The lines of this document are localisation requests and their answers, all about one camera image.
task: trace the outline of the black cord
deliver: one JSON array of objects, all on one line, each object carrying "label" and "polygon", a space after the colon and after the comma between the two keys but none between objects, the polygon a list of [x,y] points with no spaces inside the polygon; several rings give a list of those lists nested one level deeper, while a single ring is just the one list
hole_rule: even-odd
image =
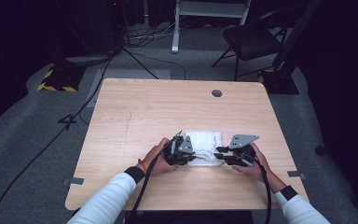
[{"label": "black cord", "polygon": [[261,174],[264,179],[264,183],[266,184],[266,191],[267,191],[267,200],[268,200],[268,209],[267,209],[267,217],[266,217],[266,224],[269,223],[269,220],[271,218],[271,207],[272,207],[272,201],[271,201],[271,189],[269,186],[269,181],[267,179],[267,171],[264,168],[264,166],[261,164],[260,160],[255,156],[255,162],[257,163],[258,167],[260,167]]},{"label": "black cord", "polygon": [[36,156],[34,156],[34,158],[28,162],[28,164],[16,175],[16,177],[10,182],[10,184],[7,186],[7,188],[5,189],[5,191],[3,192],[3,194],[0,197],[0,204],[3,201],[3,199],[5,198],[6,194],[8,193],[8,191],[11,189],[11,187],[16,183],[16,181],[20,178],[20,176],[31,166],[32,163],[34,163],[34,161],[36,161],[37,158],[39,158],[40,155],[42,155],[46,149],[48,149],[48,147],[62,134],[62,132],[72,123],[72,121],[76,118],[76,116],[78,116],[80,114],[80,112],[87,106],[87,104],[90,102],[90,100],[92,99],[92,97],[95,95],[95,93],[97,92],[97,90],[99,89],[102,81],[103,81],[103,77],[104,77],[104,73],[106,71],[107,66],[110,64],[110,62],[112,61],[112,59],[114,58],[114,54],[111,55],[108,63],[106,64],[103,73],[101,75],[101,79],[98,82],[97,87],[95,88],[94,92],[92,93],[92,95],[89,97],[89,99],[81,106],[81,108],[75,113],[74,116],[72,116],[70,118],[70,120],[68,121],[68,123],[53,137],[53,139],[51,139],[47,145],[45,145],[45,147],[36,154]]},{"label": "black cord", "polygon": [[146,58],[146,59],[156,60],[156,61],[162,62],[162,63],[172,63],[172,64],[176,64],[176,65],[182,67],[182,69],[183,69],[183,71],[184,71],[184,75],[185,75],[185,80],[186,80],[186,69],[185,69],[181,64],[179,64],[179,63],[173,63],[173,62],[163,61],[163,60],[156,59],[156,58],[146,57],[146,56],[144,56],[143,54],[140,54],[140,53],[131,52],[131,54],[139,55],[139,56],[142,56],[142,57],[144,57],[144,58]]},{"label": "black cord", "polygon": [[135,56],[132,55],[131,52],[127,51],[126,49],[124,49],[123,47],[121,47],[124,51],[126,51],[128,54],[130,54],[130,56],[135,59],[135,61],[140,64],[148,73],[150,73],[153,77],[155,77],[156,79],[159,79],[158,77],[156,77],[149,69],[147,69],[141,62],[139,62],[139,60],[137,58],[135,58]]},{"label": "black cord", "polygon": [[81,117],[81,113],[79,114],[79,117],[80,117],[80,119],[81,119],[85,124],[90,125],[88,122],[86,122],[86,121]]},{"label": "black cord", "polygon": [[123,42],[123,46],[128,47],[128,48],[144,47],[147,44],[149,44],[150,42],[152,42],[153,40],[160,40],[160,39],[167,37],[168,35],[173,35],[173,33],[170,33],[170,31],[173,29],[173,27],[172,27],[173,25],[174,25],[174,23],[166,28],[161,28],[162,31],[159,33],[157,33],[156,28],[155,28],[151,34],[147,34],[147,32],[150,30],[150,29],[148,29],[142,35],[136,35],[136,36],[132,37],[132,39],[136,38],[138,36],[140,37],[138,44],[131,44],[131,43]]},{"label": "black cord", "polygon": [[146,190],[146,186],[147,186],[147,182],[149,181],[149,177],[152,173],[152,170],[153,170],[153,167],[155,166],[157,160],[158,160],[158,157],[162,154],[162,152],[164,152],[164,149],[173,141],[173,139],[171,139],[170,142],[168,142],[163,148],[162,150],[156,155],[155,158],[153,158],[153,160],[150,162],[150,165],[149,167],[147,168],[147,171],[146,171],[146,175],[145,175],[145,181],[144,181],[144,184],[142,185],[142,188],[141,188],[141,192],[139,193],[139,196],[138,196],[138,199],[136,200],[136,203],[135,205],[133,206],[131,212],[130,212],[130,215],[129,215],[129,218],[126,218],[126,224],[131,224],[133,222],[133,219],[135,218],[135,215],[136,215],[136,210],[138,209],[138,206],[139,206],[139,203],[141,202],[142,200],[142,197],[144,196],[144,192]]}]

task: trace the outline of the yellow and black striped tape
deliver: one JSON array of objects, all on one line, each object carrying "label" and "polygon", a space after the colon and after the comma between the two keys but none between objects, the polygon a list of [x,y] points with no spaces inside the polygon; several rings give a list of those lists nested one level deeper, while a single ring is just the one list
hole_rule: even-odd
[{"label": "yellow and black striped tape", "polygon": [[74,83],[60,83],[54,76],[54,66],[50,67],[42,82],[38,86],[39,91],[78,91],[78,82]]}]

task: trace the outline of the white cloth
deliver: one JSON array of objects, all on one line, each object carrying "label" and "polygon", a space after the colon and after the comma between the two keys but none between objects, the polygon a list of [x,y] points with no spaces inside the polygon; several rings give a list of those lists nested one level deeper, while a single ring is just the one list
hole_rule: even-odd
[{"label": "white cloth", "polygon": [[196,159],[187,163],[188,166],[218,166],[223,160],[218,160],[213,154],[217,147],[222,146],[222,134],[219,132],[186,132],[190,136],[191,145]]}]

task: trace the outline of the clamp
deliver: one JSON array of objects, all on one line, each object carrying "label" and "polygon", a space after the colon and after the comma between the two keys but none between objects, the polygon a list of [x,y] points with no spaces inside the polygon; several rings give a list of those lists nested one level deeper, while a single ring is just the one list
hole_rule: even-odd
[{"label": "clamp", "polygon": [[224,160],[228,165],[253,166],[255,150],[250,145],[258,135],[235,134],[228,147],[217,147],[218,152],[232,152],[232,156],[225,156],[222,153],[214,153],[218,160]]}]

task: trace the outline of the metal bracket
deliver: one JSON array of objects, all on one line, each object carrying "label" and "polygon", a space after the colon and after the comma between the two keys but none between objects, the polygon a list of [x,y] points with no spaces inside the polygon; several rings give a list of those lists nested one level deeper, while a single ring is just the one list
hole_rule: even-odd
[{"label": "metal bracket", "polygon": [[288,171],[287,174],[289,177],[299,176],[301,179],[307,179],[305,174],[301,174],[299,171]]},{"label": "metal bracket", "polygon": [[64,178],[61,182],[62,185],[70,187],[71,185],[83,185],[84,178],[70,177]]}]

